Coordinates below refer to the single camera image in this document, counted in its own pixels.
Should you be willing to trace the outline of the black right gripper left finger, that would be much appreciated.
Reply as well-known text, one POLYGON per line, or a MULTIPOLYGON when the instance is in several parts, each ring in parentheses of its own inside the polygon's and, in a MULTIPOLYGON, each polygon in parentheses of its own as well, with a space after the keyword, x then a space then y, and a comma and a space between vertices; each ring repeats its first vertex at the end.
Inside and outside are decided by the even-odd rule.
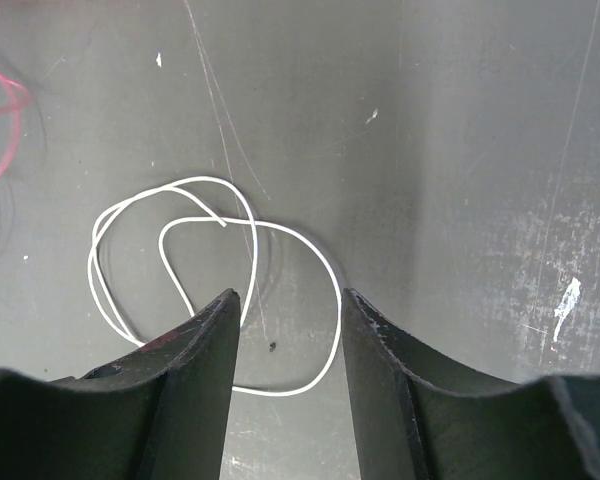
POLYGON ((239 340, 226 290, 83 377, 0 368, 0 479, 216 479, 239 340))

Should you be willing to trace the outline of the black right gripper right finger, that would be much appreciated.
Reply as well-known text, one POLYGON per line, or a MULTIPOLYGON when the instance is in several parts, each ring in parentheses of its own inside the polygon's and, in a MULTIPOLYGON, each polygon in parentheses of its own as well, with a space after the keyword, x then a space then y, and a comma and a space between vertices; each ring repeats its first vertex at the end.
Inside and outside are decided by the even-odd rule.
POLYGON ((522 384, 477 371, 343 293, 364 479, 600 479, 600 376, 522 384))

